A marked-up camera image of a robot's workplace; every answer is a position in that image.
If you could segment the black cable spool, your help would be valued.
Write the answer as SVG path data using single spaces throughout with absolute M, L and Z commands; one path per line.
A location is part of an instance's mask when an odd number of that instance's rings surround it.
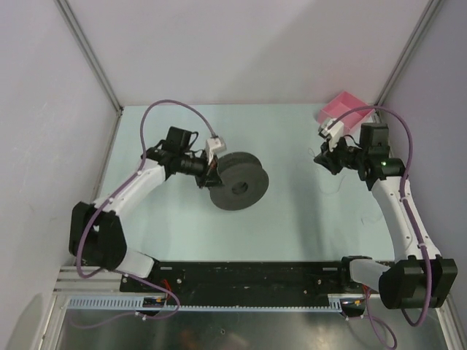
M 248 152 L 232 152 L 218 160 L 217 172 L 222 180 L 211 187 L 212 203 L 225 211 L 238 211 L 257 203 L 269 187 L 269 176 L 259 159 Z

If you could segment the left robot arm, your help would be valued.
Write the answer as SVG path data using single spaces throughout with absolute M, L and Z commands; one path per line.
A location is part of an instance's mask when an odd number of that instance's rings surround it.
M 128 247 L 123 219 L 172 175 L 192 176 L 200 188 L 222 183 L 217 156 L 225 151 L 225 142 L 214 135 L 197 156 L 191 149 L 197 137 L 196 132 L 171 127 L 166 138 L 143 149 L 136 171 L 114 192 L 74 206 L 69 251 L 77 262 L 135 275 L 136 283 L 148 292 L 160 286 L 161 273 L 153 268 L 155 259 Z

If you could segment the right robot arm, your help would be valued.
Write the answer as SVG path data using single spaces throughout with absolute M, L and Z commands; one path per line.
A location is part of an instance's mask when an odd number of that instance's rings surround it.
M 336 274 L 344 292 L 362 284 L 379 293 L 388 309 L 439 308 L 458 274 L 453 259 L 443 258 L 429 238 L 414 205 L 404 162 L 390 156 L 386 124 L 364 123 L 357 146 L 347 144 L 344 124 L 326 120 L 318 129 L 324 139 L 314 161 L 337 175 L 358 172 L 376 199 L 393 244 L 395 262 L 386 266 L 368 257 L 345 257 Z

